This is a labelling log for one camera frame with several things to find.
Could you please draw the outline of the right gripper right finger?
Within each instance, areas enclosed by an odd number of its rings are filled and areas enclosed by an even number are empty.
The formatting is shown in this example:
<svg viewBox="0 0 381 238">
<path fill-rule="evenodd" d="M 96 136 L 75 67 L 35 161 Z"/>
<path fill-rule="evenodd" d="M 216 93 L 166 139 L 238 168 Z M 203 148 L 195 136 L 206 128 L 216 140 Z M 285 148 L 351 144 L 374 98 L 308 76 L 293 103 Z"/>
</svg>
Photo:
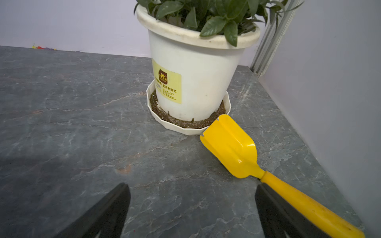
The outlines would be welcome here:
<svg viewBox="0 0 381 238">
<path fill-rule="evenodd" d="M 267 238 L 328 238 L 269 185 L 258 185 L 255 201 Z"/>
</svg>

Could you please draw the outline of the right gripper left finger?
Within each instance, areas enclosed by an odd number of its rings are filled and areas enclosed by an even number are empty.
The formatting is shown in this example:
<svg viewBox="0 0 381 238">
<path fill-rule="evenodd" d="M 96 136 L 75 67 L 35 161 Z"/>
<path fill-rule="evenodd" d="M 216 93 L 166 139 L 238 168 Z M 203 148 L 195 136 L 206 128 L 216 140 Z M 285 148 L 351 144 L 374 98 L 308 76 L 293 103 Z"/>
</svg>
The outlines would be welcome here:
<svg viewBox="0 0 381 238">
<path fill-rule="evenodd" d="M 118 184 L 56 238 L 119 238 L 131 202 L 130 188 Z"/>
</svg>

